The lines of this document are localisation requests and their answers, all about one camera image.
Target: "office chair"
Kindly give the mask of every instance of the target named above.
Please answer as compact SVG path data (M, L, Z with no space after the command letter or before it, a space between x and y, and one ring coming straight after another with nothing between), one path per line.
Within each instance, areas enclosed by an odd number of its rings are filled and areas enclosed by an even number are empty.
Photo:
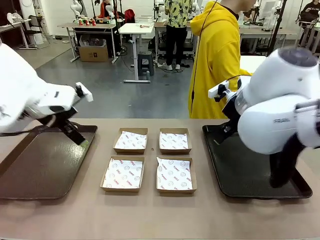
M37 30L25 30L25 34L26 35L29 35L29 36L33 36L33 39L34 39L34 45L37 49L43 49L43 48L46 48L46 47L49 47L51 44L50 44L50 41L48 39L48 36L46 35L43 27L42 27L42 24L41 24L41 21L42 21L42 16L33 16L33 15L30 15L29 16L29 19L31 19L31 21L29 21L29 26L30 27L37 27L37 28L40 28L41 31L37 31ZM48 45L46 46L43 46L43 47L38 47L37 43L36 43L36 38L35 38L35 34L44 34L47 42L48 42Z

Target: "cardboard box on floor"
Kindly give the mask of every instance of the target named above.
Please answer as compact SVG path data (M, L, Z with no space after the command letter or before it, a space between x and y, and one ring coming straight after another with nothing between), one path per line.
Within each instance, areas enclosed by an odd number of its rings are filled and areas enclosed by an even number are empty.
M160 186L158 186L158 181L156 181L156 189L158 190L159 193L193 194L198 189L195 165L191 157L158 156L158 158L190 162L190 175L191 175L191 183L192 183L192 189L190 190L168 190L168 189L162 189Z
M110 163L111 159L142 162L142 170L141 170L139 188L109 188L109 187L103 187L104 181L105 181L105 176L106 176L106 173L107 173L107 170L108 170L109 163ZM103 172L102 179L101 179L101 182L100 182L100 188L102 188L106 192L131 192L131 193L139 192L139 190L141 188L143 176L144 176L144 170L145 170L145 158L143 156L111 156L109 161L108 161L108 163L107 163L107 165L106 165L106 168L105 168L105 170Z
M107 62L109 59L107 46L81 46L79 47L82 62Z
M161 138L160 133L163 133L163 134L186 134L188 148L187 149L164 149L164 148L162 148L162 146L160 145L160 138ZM188 153L190 153L190 151L192 149L192 144L191 144L191 139L190 139L188 128L160 128L160 130L159 130L159 148L160 148L160 152L162 154L188 154Z
M134 134L140 134L140 135L146 135L145 139L145 148L144 149L122 149L122 148L116 148L117 141L119 140L122 132L130 132ZM113 149L118 154L144 154L146 147L148 144L148 128L135 128L135 127L122 127L119 129L118 134L116 135L116 138L113 143Z

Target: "floral shirt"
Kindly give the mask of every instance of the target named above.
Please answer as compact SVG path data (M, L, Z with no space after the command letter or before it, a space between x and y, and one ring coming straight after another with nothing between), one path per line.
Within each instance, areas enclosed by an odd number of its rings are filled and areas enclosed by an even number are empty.
M169 11L168 25L174 28L185 28L188 13L192 10L192 3L192 0L165 0L165 9Z

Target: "black jacket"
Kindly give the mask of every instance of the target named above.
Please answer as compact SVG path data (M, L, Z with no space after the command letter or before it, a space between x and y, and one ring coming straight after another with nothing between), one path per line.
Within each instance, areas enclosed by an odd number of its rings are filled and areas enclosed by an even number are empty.
M310 2L308 3L307 5L305 5L304 9L302 10L301 13L306 13L306 10L307 9L311 9L308 13L311 14L311 15L315 15L315 16L319 16L318 15L318 12L320 11L320 2L315 5L314 2Z

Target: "gray stool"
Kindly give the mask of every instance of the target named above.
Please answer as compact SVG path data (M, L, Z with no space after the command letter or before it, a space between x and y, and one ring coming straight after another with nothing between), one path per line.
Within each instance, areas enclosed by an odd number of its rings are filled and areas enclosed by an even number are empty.
M143 64L144 60L148 60L148 64ZM151 51L140 52L138 54L138 75L142 76L146 71L150 72L150 76L155 75L154 60Z

